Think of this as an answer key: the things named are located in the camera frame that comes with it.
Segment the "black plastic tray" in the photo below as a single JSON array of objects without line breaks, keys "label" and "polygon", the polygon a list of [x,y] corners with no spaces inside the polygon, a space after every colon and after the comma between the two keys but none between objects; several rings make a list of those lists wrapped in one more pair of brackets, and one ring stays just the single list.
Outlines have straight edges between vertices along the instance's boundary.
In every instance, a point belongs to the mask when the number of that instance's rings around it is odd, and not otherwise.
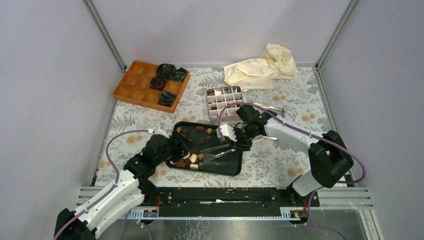
[{"label": "black plastic tray", "polygon": [[[236,176],[241,172],[243,153],[236,150],[230,140],[220,140],[217,136],[217,125],[196,122],[180,121],[172,129],[171,137],[174,137],[174,130],[182,134],[183,137],[197,145],[196,150],[189,158],[183,156],[175,160],[166,161],[166,165],[177,170],[187,170],[194,172],[204,172],[208,174]],[[201,150],[230,144],[235,152],[226,154],[215,160],[204,162],[198,158]]]}]

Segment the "metal serving tongs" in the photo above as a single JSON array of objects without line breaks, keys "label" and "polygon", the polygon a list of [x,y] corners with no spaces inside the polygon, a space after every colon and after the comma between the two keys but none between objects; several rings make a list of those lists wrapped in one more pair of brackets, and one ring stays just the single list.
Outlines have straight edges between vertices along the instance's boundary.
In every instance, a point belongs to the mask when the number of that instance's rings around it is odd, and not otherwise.
[{"label": "metal serving tongs", "polygon": [[227,154],[233,153],[235,151],[236,150],[231,147],[229,143],[227,143],[201,150],[200,154],[198,155],[198,158],[203,162],[209,162],[223,157]]}]

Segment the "pink grid box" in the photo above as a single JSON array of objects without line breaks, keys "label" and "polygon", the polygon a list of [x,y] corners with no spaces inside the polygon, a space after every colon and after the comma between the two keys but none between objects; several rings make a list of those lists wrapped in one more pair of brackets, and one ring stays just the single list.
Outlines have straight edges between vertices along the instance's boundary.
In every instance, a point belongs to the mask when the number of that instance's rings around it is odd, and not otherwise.
[{"label": "pink grid box", "polygon": [[206,91],[206,101],[209,121],[212,124],[218,123],[220,113],[230,104],[234,105],[223,112],[221,122],[237,122],[240,120],[236,113],[243,102],[242,91],[239,86],[225,86],[208,89]]}]

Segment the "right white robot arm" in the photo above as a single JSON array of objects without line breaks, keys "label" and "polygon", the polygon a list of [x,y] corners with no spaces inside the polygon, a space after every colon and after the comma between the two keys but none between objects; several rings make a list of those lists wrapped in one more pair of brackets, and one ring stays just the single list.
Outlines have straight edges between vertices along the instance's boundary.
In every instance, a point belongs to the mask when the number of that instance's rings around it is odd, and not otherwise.
[{"label": "right white robot arm", "polygon": [[332,188],[354,165],[341,136],[333,130],[316,135],[288,123],[280,115],[267,110],[259,112],[249,104],[236,114],[244,123],[242,128],[234,129],[236,143],[265,136],[281,140],[308,156],[310,170],[296,178],[286,193],[293,206],[301,205],[307,195],[319,188]]}]

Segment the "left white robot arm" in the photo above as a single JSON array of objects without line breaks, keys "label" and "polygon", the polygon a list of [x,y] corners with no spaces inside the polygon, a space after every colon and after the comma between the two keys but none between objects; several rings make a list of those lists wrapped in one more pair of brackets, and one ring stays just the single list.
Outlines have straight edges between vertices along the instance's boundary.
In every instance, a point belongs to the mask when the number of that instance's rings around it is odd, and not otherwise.
[{"label": "left white robot arm", "polygon": [[176,130],[170,136],[155,132],[141,152],[131,157],[106,187],[74,210],[65,208],[58,214],[53,238],[97,240],[132,208],[154,202],[157,187],[149,178],[157,166],[182,159],[196,146]]}]

